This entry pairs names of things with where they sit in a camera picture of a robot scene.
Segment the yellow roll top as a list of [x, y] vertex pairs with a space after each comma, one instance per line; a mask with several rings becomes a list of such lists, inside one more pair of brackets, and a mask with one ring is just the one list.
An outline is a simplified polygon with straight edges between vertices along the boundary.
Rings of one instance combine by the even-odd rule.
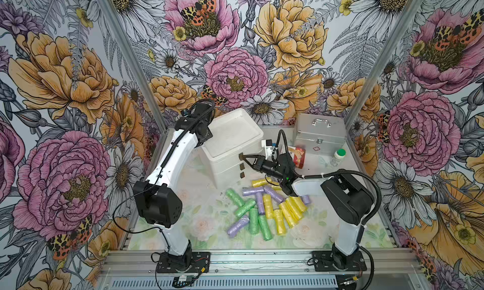
[[257, 180], [252, 180], [251, 181], [252, 187], [257, 188], [257, 187], [263, 187], [265, 185], [272, 185], [271, 179], [257, 179]]

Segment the yellow roll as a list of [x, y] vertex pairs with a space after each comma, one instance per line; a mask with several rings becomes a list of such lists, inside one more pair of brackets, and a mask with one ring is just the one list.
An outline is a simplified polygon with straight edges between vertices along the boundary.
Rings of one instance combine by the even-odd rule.
[[291, 199], [294, 201], [294, 203], [296, 204], [297, 209], [301, 213], [305, 213], [307, 211], [308, 208], [307, 208], [306, 204], [302, 201], [302, 199], [300, 197], [291, 197]]
[[257, 187], [263, 187], [265, 185], [272, 185], [271, 179], [257, 179], [257, 180], [252, 180], [251, 181], [252, 187], [257, 188]]
[[292, 216], [294, 217], [294, 220], [300, 221], [303, 218], [303, 215], [302, 215], [302, 212], [297, 207], [296, 202], [292, 199], [292, 197], [288, 197], [286, 199], [286, 204], [287, 204]]
[[274, 220], [276, 222], [276, 232], [279, 236], [287, 233], [286, 225], [284, 223], [284, 215], [281, 209], [274, 210]]
[[296, 225], [296, 220], [294, 216], [292, 215], [291, 210], [289, 209], [288, 205], [286, 202], [282, 202], [279, 204], [279, 209], [282, 211], [282, 214], [287, 221], [287, 224], [290, 228], [295, 227]]

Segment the white plastic drawer unit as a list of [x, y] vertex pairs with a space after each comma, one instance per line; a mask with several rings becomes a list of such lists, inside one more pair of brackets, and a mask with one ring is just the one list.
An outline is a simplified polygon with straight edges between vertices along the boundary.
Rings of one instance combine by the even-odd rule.
[[215, 188], [224, 190], [249, 182], [253, 170], [239, 158], [259, 155], [263, 131], [242, 108], [216, 117], [209, 125], [212, 137], [200, 147], [200, 159]]

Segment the yellow roll bottom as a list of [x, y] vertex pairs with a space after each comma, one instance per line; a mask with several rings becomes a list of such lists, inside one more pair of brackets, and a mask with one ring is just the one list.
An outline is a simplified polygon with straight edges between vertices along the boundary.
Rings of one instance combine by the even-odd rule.
[[287, 233], [286, 225], [284, 223], [284, 215], [281, 209], [274, 210], [274, 220], [276, 222], [276, 232], [279, 236]]

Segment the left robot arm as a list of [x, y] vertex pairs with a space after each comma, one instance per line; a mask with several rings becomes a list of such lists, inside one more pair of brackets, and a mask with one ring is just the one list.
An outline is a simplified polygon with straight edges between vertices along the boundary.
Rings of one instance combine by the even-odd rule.
[[133, 187], [139, 216], [165, 240], [166, 248], [157, 265], [162, 273], [169, 269], [186, 272], [194, 262], [190, 240], [176, 226], [183, 213], [183, 202], [175, 190], [192, 151], [213, 136], [209, 125], [215, 109], [214, 101], [202, 99], [183, 110], [160, 162], [145, 181], [138, 181]]

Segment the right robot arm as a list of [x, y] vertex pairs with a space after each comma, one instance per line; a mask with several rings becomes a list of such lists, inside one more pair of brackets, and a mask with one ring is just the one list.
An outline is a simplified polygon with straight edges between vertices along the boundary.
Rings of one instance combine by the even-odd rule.
[[379, 211], [383, 195], [378, 184], [365, 173], [339, 169], [318, 175], [296, 172], [293, 160], [286, 155], [270, 161], [263, 155], [239, 154], [254, 171], [276, 181], [289, 197], [324, 195], [340, 218], [339, 233], [331, 248], [331, 266], [347, 271], [359, 258], [360, 242], [367, 222]]

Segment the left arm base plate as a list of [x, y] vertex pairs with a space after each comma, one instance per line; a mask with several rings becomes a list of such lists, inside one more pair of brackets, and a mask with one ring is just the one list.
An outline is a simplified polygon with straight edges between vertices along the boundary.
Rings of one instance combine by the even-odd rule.
[[156, 263], [157, 274], [204, 273], [209, 271], [210, 252], [187, 252], [182, 256], [163, 252]]

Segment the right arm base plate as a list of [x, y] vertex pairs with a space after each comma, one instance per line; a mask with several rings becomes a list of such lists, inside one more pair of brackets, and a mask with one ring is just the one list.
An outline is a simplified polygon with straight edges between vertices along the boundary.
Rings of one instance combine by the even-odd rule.
[[364, 272], [368, 269], [360, 250], [350, 256], [337, 251], [317, 250], [311, 252], [311, 258], [316, 272]]

